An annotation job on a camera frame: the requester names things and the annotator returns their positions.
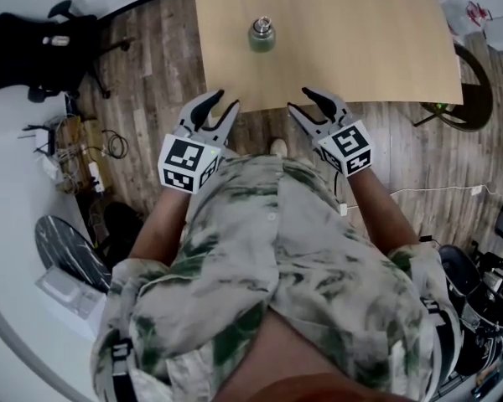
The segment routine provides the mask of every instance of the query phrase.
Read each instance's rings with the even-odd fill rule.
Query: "green and white shirt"
[[[128,259],[113,270],[91,358],[101,400],[115,399],[111,346],[122,338],[139,402],[212,400],[268,308],[352,379],[424,399],[434,325],[420,299],[454,311],[436,250],[385,257],[298,162],[227,160],[207,185],[170,268]]]

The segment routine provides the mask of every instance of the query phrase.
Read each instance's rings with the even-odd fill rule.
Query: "sneaker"
[[[287,157],[287,143],[283,139],[277,138],[270,146],[270,154],[276,155],[277,157]]]

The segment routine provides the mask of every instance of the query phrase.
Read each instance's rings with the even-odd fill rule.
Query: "person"
[[[438,252],[370,168],[349,182],[371,241],[309,165],[274,146],[226,159],[197,204],[162,191],[112,272],[91,357],[101,400],[126,400],[123,374],[138,401],[432,396],[422,299],[454,311]],[[123,341],[125,368],[112,357]]]

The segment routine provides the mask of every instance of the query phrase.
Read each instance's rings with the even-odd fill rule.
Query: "table top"
[[[208,90],[221,110],[310,101],[303,86],[345,101],[462,104],[453,40],[437,0],[196,0]],[[256,54],[247,30],[272,19],[274,49]]]
[[[35,224],[35,244],[44,267],[52,265],[74,278],[107,293],[111,273],[76,229],[55,216],[43,216]]]

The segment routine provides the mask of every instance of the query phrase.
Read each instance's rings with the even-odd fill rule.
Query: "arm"
[[[373,244],[384,254],[419,244],[412,226],[370,168],[348,178]]]
[[[170,266],[177,255],[189,202],[189,193],[165,188],[143,224],[130,257],[159,260]]]

